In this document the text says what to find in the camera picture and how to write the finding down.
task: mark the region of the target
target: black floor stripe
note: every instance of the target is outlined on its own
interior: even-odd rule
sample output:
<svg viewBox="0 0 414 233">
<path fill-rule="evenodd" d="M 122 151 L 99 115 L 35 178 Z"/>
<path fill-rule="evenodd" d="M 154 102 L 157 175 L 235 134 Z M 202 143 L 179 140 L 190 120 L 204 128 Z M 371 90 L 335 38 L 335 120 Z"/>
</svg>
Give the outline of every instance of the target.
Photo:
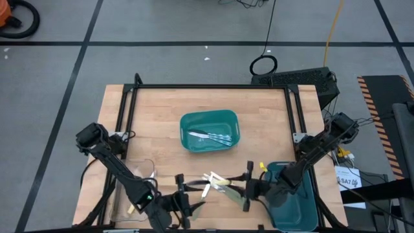
<svg viewBox="0 0 414 233">
<path fill-rule="evenodd" d="M 81 41 L 0 41 L 0 46 L 82 46 Z M 264 41 L 88 41 L 88 46 L 108 47 L 154 47 L 154 46 L 264 46 Z M 401 43 L 414 47 L 414 42 Z M 324 47 L 326 42 L 269 41 L 275 47 Z M 393 42 L 330 42 L 330 47 L 394 47 Z"/>
<path fill-rule="evenodd" d="M 16 232 L 23 232 L 26 228 L 28 218 L 32 211 L 34 201 L 36 200 L 36 197 L 38 196 L 39 188 L 43 180 L 43 176 L 45 175 L 46 167 L 47 167 L 47 164 L 49 163 L 49 159 L 50 159 L 50 155 L 52 154 L 53 146 L 56 142 L 56 137 L 58 136 L 59 129 L 62 124 L 63 117 L 65 116 L 66 108 L 69 103 L 69 99 L 71 97 L 72 91 L 73 91 L 73 87 L 75 85 L 80 67 L 82 65 L 83 58 L 86 53 L 87 42 L 91 39 L 92 31 L 95 26 L 96 19 L 98 18 L 98 14 L 101 9 L 103 1 L 104 0 L 98 0 L 98 2 L 96 3 L 91 22 L 89 23 L 87 33 L 85 35 L 85 39 L 83 40 L 83 45 L 79 51 L 79 55 L 78 55 L 78 58 L 76 59 L 71 78 L 69 79 L 65 94 L 63 95 L 63 99 L 62 99 L 62 102 L 61 102 L 61 105 L 58 111 L 58 115 L 56 116 L 56 119 L 55 119 L 55 122 L 52 128 L 52 132 L 50 133 L 49 139 L 46 144 L 45 151 L 43 152 L 43 156 L 40 160 L 38 171 L 36 172 L 36 176 L 32 183 L 32 187 L 28 193 L 26 203 L 20 215 L 19 222 L 17 223 Z"/>
<path fill-rule="evenodd" d="M 410 62 L 407 59 L 406 53 L 404 52 L 404 49 L 402 48 L 402 45 L 399 42 L 393 27 L 391 26 L 391 22 L 389 22 L 389 19 L 388 19 L 387 14 L 384 10 L 384 7 L 382 7 L 380 0 L 374 0 L 374 2 L 375 2 L 376 7 L 378 8 L 378 11 L 380 12 L 382 20 L 384 21 L 384 24 L 387 28 L 389 36 L 391 36 L 391 39 L 393 40 L 393 42 L 395 44 L 395 48 L 397 49 L 398 55 L 400 56 L 401 62 L 404 65 L 404 68 L 406 69 L 406 72 L 409 76 L 409 79 L 411 80 L 412 83 L 414 83 L 413 68 L 411 67 Z"/>
</svg>

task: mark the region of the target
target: orange vacuum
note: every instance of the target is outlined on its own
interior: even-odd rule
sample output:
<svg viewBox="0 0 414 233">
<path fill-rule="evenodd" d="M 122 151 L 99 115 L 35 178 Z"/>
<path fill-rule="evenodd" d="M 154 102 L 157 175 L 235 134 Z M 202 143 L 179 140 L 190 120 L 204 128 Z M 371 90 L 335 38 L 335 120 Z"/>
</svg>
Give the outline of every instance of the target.
<svg viewBox="0 0 414 233">
<path fill-rule="evenodd" d="M 22 22 L 12 15 L 12 11 L 16 6 L 24 6 L 33 14 L 33 22 L 31 26 L 23 32 L 3 32 L 8 27 L 20 28 Z M 24 0 L 0 0 L 0 37 L 20 39 L 33 35 L 39 28 L 40 16 L 39 12 L 33 5 Z"/>
</svg>

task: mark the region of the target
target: wooden table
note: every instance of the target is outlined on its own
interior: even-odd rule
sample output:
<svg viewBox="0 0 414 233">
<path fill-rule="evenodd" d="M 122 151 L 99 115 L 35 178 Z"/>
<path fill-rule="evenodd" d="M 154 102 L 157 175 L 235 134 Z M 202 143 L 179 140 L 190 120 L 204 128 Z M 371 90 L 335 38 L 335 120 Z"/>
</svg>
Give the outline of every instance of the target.
<svg viewBox="0 0 414 233">
<path fill-rule="evenodd" d="M 108 85 L 98 122 L 114 131 L 123 85 Z M 314 86 L 302 85 L 300 98 L 308 133 L 323 130 L 323 120 Z M 293 94 L 291 95 L 296 129 L 300 129 Z M 237 113 L 241 140 L 228 151 L 191 154 L 180 143 L 179 121 L 182 115 L 194 111 L 231 109 Z M 128 108 L 123 126 L 126 125 Z M 284 92 L 278 89 L 139 89 L 127 154 L 129 163 L 136 159 L 151 159 L 155 163 L 159 190 L 170 194 L 176 190 L 174 175 L 183 173 L 185 181 L 200 179 L 203 173 L 214 171 L 223 177 L 242 174 L 247 160 L 254 161 L 254 177 L 261 173 L 259 163 L 294 161 L 289 118 Z M 325 156 L 315 166 L 321 198 L 343 224 L 347 224 L 332 160 Z M 93 164 L 83 181 L 73 223 L 79 223 L 93 209 L 102 195 L 106 168 Z M 191 203 L 200 200 L 201 193 L 190 193 Z M 267 213 L 260 203 L 252 202 L 249 212 L 242 212 L 236 203 L 211 189 L 198 220 L 191 228 L 257 229 L 263 224 L 272 229 Z M 127 199 L 121 204 L 128 205 Z M 113 196 L 108 202 L 105 222 Z M 118 222 L 116 228 L 150 228 L 149 222 Z"/>
</svg>

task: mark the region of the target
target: transparent plastic container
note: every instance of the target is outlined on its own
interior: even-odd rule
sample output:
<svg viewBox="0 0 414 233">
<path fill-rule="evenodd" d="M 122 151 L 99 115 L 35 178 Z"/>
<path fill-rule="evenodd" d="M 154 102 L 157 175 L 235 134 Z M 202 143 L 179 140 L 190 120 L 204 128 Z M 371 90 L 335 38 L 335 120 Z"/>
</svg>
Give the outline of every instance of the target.
<svg viewBox="0 0 414 233">
<path fill-rule="evenodd" d="M 141 178 L 156 178 L 155 177 L 155 166 L 151 159 L 127 159 L 122 161 L 125 163 L 131 172 Z M 132 204 L 129 202 L 128 196 L 125 193 L 125 188 L 121 182 L 117 181 L 115 186 L 114 204 L 110 213 L 111 221 L 145 221 L 147 215 L 145 213 L 139 214 L 138 210 L 133 210 L 130 214 Z"/>
</svg>

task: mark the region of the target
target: teal plastic bin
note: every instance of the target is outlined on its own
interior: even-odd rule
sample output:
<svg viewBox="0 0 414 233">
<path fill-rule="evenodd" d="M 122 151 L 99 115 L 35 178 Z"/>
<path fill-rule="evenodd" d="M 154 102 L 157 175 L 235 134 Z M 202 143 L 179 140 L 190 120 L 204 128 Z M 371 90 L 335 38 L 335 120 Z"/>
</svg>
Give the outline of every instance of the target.
<svg viewBox="0 0 414 233">
<path fill-rule="evenodd" d="M 274 177 L 282 170 L 287 162 L 272 162 L 267 166 Z M 265 179 L 270 179 L 270 172 L 266 172 Z M 303 176 L 303 181 L 294 195 L 288 194 L 287 200 L 280 207 L 269 206 L 273 216 L 273 226 L 280 231 L 302 231 L 311 232 L 318 226 L 318 213 L 309 177 L 309 171 Z"/>
<path fill-rule="evenodd" d="M 217 135 L 229 135 L 232 137 L 232 145 L 226 146 L 214 140 L 200 139 L 189 135 L 188 132 L 192 129 Z M 180 132 L 182 146 L 195 153 L 228 150 L 240 140 L 237 115 L 231 110 L 187 113 L 181 118 Z"/>
</svg>

